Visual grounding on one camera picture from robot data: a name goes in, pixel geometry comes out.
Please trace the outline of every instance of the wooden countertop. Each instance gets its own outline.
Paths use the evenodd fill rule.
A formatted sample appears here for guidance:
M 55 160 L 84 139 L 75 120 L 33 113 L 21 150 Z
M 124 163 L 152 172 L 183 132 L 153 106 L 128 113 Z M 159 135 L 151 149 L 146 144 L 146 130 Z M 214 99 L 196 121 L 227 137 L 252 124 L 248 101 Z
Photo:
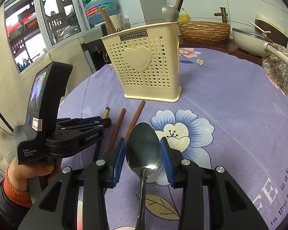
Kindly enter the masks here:
M 230 55 L 236 56 L 239 59 L 245 59 L 253 62 L 259 66 L 262 66 L 262 58 L 245 52 L 237 47 L 233 41 L 226 41 L 219 44 L 205 44 L 197 43 L 193 41 L 186 40 L 184 37 L 179 37 L 179 47 L 194 47 L 194 48 L 208 48 L 213 50 L 218 50 L 220 52 L 228 53 Z

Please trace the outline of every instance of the faucet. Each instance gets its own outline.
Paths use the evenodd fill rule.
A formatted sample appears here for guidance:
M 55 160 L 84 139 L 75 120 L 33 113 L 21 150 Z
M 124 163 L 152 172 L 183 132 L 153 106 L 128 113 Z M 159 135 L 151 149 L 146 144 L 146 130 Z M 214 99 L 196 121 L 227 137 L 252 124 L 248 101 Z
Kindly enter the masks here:
M 226 8 L 220 7 L 221 13 L 214 13 L 214 16 L 222 16 L 222 22 L 227 24 L 227 16 L 228 13 L 226 13 Z

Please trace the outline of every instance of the jianhao label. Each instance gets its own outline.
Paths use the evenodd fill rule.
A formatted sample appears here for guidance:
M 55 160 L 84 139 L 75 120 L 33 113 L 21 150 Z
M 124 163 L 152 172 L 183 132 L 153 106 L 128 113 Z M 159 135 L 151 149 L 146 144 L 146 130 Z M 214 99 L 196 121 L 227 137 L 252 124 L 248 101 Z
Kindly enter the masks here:
M 121 34 L 119 37 L 121 41 L 126 41 L 126 40 L 135 39 L 135 38 L 147 37 L 147 36 L 148 36 L 147 31 L 146 29 L 144 29 L 140 31 L 127 33 L 127 34 Z

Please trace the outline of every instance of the device screen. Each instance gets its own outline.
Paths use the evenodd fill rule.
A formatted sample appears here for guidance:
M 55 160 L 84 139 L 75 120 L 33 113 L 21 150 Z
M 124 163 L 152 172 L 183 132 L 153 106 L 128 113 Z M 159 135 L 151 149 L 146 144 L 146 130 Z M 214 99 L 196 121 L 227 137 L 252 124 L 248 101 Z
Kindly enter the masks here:
M 29 100 L 29 108 L 34 111 L 37 111 L 39 108 L 40 99 L 41 99 L 41 90 L 46 79 L 46 73 L 47 71 L 44 71 L 43 73 L 38 75 L 34 81 L 34 85 L 33 85 L 30 100 Z

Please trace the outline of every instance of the person's thumb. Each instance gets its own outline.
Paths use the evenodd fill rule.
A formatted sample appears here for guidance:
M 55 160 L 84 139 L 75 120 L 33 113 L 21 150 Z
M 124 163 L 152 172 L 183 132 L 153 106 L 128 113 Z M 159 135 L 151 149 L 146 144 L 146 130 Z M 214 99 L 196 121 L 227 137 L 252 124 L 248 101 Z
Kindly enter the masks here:
M 53 172 L 54 165 L 52 163 L 36 161 L 27 165 L 27 179 L 33 176 L 45 176 Z

